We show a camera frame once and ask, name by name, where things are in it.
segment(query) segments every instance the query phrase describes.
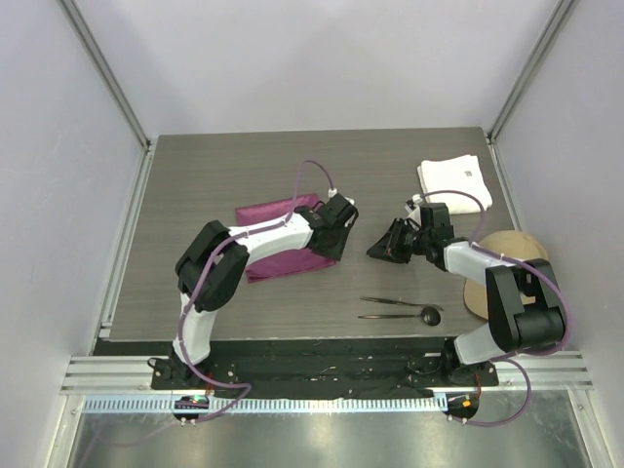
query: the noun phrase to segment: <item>tweezers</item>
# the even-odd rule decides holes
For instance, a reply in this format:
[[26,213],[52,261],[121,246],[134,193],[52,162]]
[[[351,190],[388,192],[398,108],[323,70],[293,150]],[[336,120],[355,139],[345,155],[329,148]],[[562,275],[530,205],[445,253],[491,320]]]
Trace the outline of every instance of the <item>tweezers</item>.
[[407,305],[409,307],[433,307],[434,309],[438,310],[439,312],[444,312],[444,310],[445,310],[438,304],[416,304],[414,302],[405,302],[403,300],[384,299],[382,297],[368,297],[368,296],[365,296],[365,295],[360,296],[360,299],[361,300],[368,300],[370,302],[379,302],[381,304]]

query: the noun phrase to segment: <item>cable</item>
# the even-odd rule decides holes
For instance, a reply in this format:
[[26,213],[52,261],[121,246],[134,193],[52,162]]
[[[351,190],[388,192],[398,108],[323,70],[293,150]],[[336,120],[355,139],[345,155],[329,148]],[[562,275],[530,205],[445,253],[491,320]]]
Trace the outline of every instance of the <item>cable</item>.
[[533,395],[533,391],[532,391],[531,386],[530,386],[530,379],[528,378],[527,371],[520,364],[518,364],[516,361],[512,361],[511,359],[507,359],[507,358],[502,358],[501,359],[501,358],[498,358],[495,361],[502,362],[502,363],[509,363],[512,366],[515,366],[516,368],[518,368],[520,373],[525,378],[525,382],[526,382],[526,398],[525,398],[525,402],[523,403],[523,405],[514,414],[512,414],[511,416],[509,416],[509,417],[507,417],[505,419],[501,419],[500,421],[493,421],[493,422],[473,421],[473,420],[470,420],[470,419],[462,419],[462,418],[457,417],[457,416],[451,416],[453,421],[457,421],[457,422],[460,422],[462,424],[468,424],[469,426],[498,427],[498,426],[502,426],[503,424],[508,424],[510,422],[515,421],[520,416],[522,416],[525,412],[527,412],[528,405],[530,404],[530,400],[531,400],[532,395]]

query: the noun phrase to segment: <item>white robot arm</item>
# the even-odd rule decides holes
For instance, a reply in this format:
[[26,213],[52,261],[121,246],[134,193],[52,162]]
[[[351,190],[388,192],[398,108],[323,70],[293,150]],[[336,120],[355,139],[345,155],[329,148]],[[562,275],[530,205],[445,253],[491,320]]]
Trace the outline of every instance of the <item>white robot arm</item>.
[[[342,258],[347,237],[358,217],[353,200],[336,193],[326,204],[315,208],[298,207],[290,218],[282,216],[250,226],[224,227],[219,221],[204,226],[175,267],[182,311],[211,252],[224,239],[237,239],[223,250],[222,258],[210,270],[185,318],[182,339],[191,364],[196,365],[210,355],[216,314],[234,295],[247,266],[279,252],[305,248],[327,258]],[[281,223],[281,227],[239,237]],[[185,359],[178,337],[174,340],[174,350],[179,360],[177,364],[183,367]]]
[[[562,305],[540,278],[455,238],[445,204],[421,205],[420,220],[417,225],[409,218],[395,219],[368,255],[394,263],[408,263],[413,254],[424,255],[441,270],[486,287],[488,323],[447,341],[443,350],[447,371],[521,350],[549,348],[563,339],[566,318]],[[548,261],[526,263],[556,285]],[[523,305],[521,293],[535,301]]]

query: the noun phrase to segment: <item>white wall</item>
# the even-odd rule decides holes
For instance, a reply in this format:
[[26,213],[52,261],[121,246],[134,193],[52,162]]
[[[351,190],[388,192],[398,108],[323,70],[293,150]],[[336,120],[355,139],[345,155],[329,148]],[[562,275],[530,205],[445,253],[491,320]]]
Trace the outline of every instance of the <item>white wall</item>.
[[0,465],[43,466],[141,151],[53,0],[0,15]]
[[557,0],[78,0],[151,136],[493,123]]
[[[621,450],[624,405],[624,3],[578,2],[499,147],[523,228],[548,248],[573,340]],[[622,452],[617,466],[624,466]]]

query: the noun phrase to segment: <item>white towel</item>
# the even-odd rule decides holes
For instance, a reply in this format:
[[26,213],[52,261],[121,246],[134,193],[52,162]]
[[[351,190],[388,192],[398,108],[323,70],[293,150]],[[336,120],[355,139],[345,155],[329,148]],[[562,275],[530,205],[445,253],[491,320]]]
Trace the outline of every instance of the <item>white towel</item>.
[[[479,158],[467,154],[447,161],[423,161],[418,167],[423,193],[459,190],[477,197],[487,210],[492,200],[479,167]],[[451,215],[478,213],[479,206],[468,197],[445,193],[427,197],[430,203],[446,203]]]

